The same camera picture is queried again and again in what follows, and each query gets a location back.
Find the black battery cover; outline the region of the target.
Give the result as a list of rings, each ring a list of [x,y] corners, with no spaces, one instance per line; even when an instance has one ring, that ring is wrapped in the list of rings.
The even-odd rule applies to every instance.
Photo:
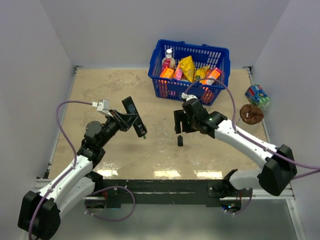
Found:
[[[183,137],[181,135],[177,137],[177,145],[179,147],[182,147],[184,145]]]

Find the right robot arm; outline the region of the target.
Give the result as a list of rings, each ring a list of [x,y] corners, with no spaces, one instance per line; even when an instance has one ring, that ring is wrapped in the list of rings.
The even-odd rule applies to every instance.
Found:
[[[230,171],[214,187],[221,198],[233,197],[243,189],[263,189],[279,196],[297,174],[290,147],[285,144],[277,147],[234,127],[232,121],[218,111],[209,113],[195,96],[188,98],[173,116],[176,134],[200,132],[208,135],[234,147],[258,166],[253,170]]]

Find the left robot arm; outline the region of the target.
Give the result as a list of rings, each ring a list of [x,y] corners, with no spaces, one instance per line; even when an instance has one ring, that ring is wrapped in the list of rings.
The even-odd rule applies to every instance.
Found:
[[[22,199],[18,227],[30,240],[49,240],[57,232],[62,218],[81,199],[99,196],[104,190],[94,168],[105,155],[104,146],[119,131],[128,131],[139,119],[137,112],[104,111],[106,122],[87,124],[81,147],[71,163],[40,190],[28,191]]]

